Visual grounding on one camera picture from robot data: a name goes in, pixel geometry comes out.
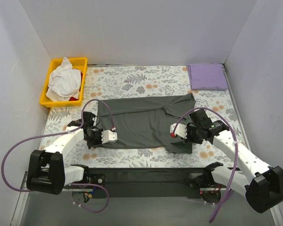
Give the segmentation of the dark grey t shirt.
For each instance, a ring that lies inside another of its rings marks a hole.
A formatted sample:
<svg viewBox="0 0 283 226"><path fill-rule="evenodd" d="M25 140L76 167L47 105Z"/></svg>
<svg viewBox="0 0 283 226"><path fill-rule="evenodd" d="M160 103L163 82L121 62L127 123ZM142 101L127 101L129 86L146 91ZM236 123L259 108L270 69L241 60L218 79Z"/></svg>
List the dark grey t shirt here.
<svg viewBox="0 0 283 226"><path fill-rule="evenodd" d="M139 97L104 100L98 104L99 128L111 128L114 120L117 141L103 144L108 149L147 149L164 147L171 153L192 153L192 143L172 138L170 127L195 106L193 94L169 97Z"/></svg>

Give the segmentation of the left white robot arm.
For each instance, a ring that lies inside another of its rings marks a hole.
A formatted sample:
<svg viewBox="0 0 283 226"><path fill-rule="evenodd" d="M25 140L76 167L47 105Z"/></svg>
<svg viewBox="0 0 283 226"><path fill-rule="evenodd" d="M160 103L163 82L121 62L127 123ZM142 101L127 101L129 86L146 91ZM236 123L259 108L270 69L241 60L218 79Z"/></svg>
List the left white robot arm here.
<svg viewBox="0 0 283 226"><path fill-rule="evenodd" d="M64 165L64 160L75 146L85 140L88 149L101 144L102 129L96 127L99 118L90 112L84 112L82 119L71 121L67 128L82 128L60 136L44 150L34 150L30 155L26 186L29 190L49 194L60 194L63 188L76 183L80 188L90 185L88 167L81 164Z"/></svg>

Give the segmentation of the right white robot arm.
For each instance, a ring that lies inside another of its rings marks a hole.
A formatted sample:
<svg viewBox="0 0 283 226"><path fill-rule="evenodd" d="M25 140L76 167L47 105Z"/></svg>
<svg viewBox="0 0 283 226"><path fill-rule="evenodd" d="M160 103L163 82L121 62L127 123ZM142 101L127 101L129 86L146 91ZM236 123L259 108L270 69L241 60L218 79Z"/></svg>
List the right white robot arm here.
<svg viewBox="0 0 283 226"><path fill-rule="evenodd" d="M258 213L283 202L283 169L259 159L238 142L233 128L223 117L212 121L205 111L206 108L197 107L187 112L191 123L184 127L184 141L200 144L206 140L221 150L234 165L232 169L220 162L206 166L202 183L209 187L225 185L229 192L235 191L245 197Z"/></svg>

